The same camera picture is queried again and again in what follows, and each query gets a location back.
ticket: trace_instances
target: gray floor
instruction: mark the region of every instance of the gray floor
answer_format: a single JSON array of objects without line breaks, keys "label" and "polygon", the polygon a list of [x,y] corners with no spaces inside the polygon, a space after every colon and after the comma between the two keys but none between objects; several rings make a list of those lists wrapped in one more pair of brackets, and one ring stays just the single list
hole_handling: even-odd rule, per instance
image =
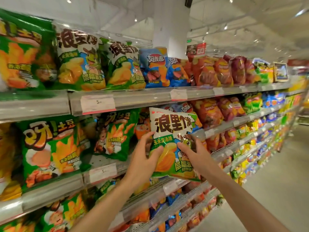
[{"label": "gray floor", "polygon": [[[292,232],[309,231],[309,126],[299,125],[281,153],[251,176],[244,188]],[[225,203],[199,231],[245,232]]]}]

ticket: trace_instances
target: hand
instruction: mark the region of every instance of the hand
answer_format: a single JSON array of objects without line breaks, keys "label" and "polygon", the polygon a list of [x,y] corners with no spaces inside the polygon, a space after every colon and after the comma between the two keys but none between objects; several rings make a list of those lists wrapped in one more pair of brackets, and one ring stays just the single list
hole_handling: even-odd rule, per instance
[{"label": "hand", "polygon": [[163,152],[163,146],[159,146],[153,150],[151,156],[147,158],[145,146],[147,139],[153,134],[154,132],[149,132],[142,136],[132,153],[131,161],[124,179],[130,182],[133,190],[136,190],[141,184],[149,181],[149,178],[155,171],[159,157]]},{"label": "hand", "polygon": [[209,181],[212,181],[214,176],[224,173],[214,159],[211,158],[210,153],[205,149],[201,141],[193,135],[191,135],[191,137],[195,141],[197,153],[182,142],[178,142],[177,146],[187,155],[195,171]]}]

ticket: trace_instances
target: speaker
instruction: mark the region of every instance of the speaker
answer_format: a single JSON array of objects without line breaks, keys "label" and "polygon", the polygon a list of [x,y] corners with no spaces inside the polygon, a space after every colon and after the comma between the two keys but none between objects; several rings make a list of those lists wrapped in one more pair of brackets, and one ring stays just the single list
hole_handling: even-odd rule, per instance
[{"label": "speaker", "polygon": [[193,0],[186,0],[186,2],[184,3],[184,5],[188,8],[191,8],[191,5],[192,5],[192,1]]}]

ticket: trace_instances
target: ceiling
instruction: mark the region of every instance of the ceiling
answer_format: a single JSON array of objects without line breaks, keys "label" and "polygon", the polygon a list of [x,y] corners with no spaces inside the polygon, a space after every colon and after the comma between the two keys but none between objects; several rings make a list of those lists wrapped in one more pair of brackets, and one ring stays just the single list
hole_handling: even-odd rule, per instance
[{"label": "ceiling", "polygon": [[[154,0],[71,1],[0,0],[0,7],[151,47]],[[210,55],[309,59],[309,13],[295,17],[302,9],[309,9],[309,0],[193,0],[188,44],[205,40]]]}]

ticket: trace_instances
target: green chip bag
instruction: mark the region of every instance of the green chip bag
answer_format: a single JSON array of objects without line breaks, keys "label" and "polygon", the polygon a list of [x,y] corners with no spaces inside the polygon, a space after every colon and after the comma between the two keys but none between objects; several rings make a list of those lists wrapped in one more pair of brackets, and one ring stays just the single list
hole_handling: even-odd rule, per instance
[{"label": "green chip bag", "polygon": [[100,135],[95,145],[95,153],[126,161],[139,112],[140,108],[102,113],[98,120]]},{"label": "green chip bag", "polygon": [[51,20],[0,9],[0,92],[44,90],[42,82],[56,80],[55,37]]},{"label": "green chip bag", "polygon": [[182,142],[191,149],[196,149],[194,140],[190,137],[197,115],[193,113],[172,112],[165,109],[150,107],[150,128],[155,132],[151,149],[164,146],[153,177],[171,176],[200,181],[188,157],[178,147]]},{"label": "green chip bag", "polygon": [[57,53],[60,62],[55,88],[70,90],[101,90],[105,79],[98,56],[98,39],[82,31],[54,23]]},{"label": "green chip bag", "polygon": [[57,201],[41,217],[42,232],[68,231],[86,212],[81,193]]},{"label": "green chip bag", "polygon": [[26,187],[79,170],[80,153],[90,147],[76,118],[47,117],[17,123],[23,133]]},{"label": "green chip bag", "polygon": [[138,49],[118,41],[100,38],[100,56],[106,72],[107,88],[144,89],[146,86],[138,61]]}]

